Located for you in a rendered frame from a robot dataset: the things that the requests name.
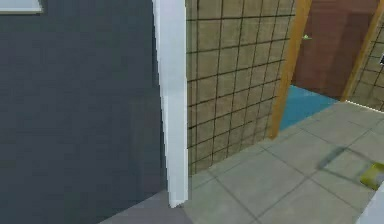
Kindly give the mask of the yellow-green block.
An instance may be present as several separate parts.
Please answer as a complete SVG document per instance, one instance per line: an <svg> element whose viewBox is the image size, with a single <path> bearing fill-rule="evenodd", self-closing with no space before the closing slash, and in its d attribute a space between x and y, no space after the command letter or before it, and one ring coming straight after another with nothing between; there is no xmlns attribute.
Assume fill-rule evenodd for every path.
<svg viewBox="0 0 384 224"><path fill-rule="evenodd" d="M361 176L360 182L370 189L377 191L384 182L384 164L372 164Z"/></svg>

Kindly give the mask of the white furniture piece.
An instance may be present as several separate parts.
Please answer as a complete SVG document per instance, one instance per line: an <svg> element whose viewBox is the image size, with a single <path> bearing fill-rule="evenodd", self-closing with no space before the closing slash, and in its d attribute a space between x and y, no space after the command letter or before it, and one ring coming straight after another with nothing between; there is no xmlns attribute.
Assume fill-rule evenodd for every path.
<svg viewBox="0 0 384 224"><path fill-rule="evenodd" d="M375 193L355 224L384 224L384 192Z"/></svg>

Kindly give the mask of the reddish brown room door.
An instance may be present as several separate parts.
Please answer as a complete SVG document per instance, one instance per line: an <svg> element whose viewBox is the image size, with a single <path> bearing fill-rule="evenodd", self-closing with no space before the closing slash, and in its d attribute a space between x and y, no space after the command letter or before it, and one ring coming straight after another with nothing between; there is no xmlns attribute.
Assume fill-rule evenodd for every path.
<svg viewBox="0 0 384 224"><path fill-rule="evenodd" d="M312 0L292 84L339 100L380 0Z"/></svg>

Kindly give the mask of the white framed wall picture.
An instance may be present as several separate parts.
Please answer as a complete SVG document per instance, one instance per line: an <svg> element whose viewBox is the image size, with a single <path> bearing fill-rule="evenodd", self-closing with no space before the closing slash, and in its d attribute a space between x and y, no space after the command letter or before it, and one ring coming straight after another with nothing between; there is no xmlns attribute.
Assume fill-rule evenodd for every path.
<svg viewBox="0 0 384 224"><path fill-rule="evenodd" d="M39 0L0 0L0 14L39 14L42 11Z"/></svg>

